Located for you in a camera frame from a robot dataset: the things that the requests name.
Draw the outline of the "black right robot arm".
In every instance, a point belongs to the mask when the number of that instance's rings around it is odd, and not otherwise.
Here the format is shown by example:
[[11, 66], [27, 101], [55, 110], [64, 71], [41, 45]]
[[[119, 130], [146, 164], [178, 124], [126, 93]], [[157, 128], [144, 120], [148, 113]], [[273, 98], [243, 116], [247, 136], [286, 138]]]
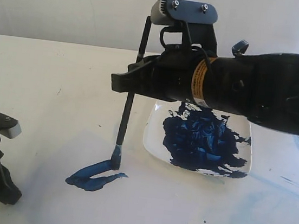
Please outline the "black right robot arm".
[[166, 50], [112, 74], [112, 90], [185, 101], [299, 135], [299, 54], [216, 57]]

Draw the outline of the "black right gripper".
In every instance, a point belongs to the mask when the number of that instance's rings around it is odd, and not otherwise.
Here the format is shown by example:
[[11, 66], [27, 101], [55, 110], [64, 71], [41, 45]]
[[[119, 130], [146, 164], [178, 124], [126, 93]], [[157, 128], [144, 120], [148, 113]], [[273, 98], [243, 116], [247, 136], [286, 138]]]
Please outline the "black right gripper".
[[201, 49], [184, 56], [169, 51], [145, 56], [128, 65], [127, 73], [111, 74], [111, 88], [163, 101], [185, 101], [209, 107], [216, 57]]

